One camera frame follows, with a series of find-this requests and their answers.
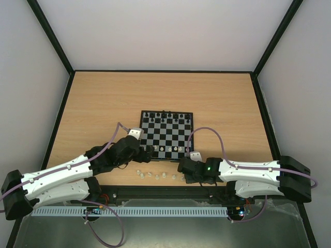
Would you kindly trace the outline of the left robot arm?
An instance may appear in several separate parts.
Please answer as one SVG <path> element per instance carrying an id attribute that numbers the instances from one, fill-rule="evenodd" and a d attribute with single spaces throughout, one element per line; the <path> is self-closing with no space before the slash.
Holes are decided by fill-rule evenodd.
<path id="1" fill-rule="evenodd" d="M 95 146 L 61 165 L 33 173 L 9 172 L 1 187 L 7 220 L 20 219 L 41 206 L 66 200 L 96 200 L 101 189 L 96 176 L 134 161 L 148 163 L 154 147 L 141 146 L 133 136 Z"/>

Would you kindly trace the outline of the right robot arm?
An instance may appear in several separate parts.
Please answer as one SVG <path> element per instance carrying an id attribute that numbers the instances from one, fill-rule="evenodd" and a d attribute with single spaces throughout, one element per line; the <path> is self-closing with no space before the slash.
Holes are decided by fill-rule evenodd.
<path id="1" fill-rule="evenodd" d="M 310 169 L 290 156 L 280 160 L 249 163 L 222 158 L 200 160 L 199 153 L 180 160 L 177 171 L 184 174 L 187 184 L 233 182 L 225 191 L 226 198 L 235 203 L 241 198 L 255 196 L 284 196 L 289 200 L 311 202 Z"/>

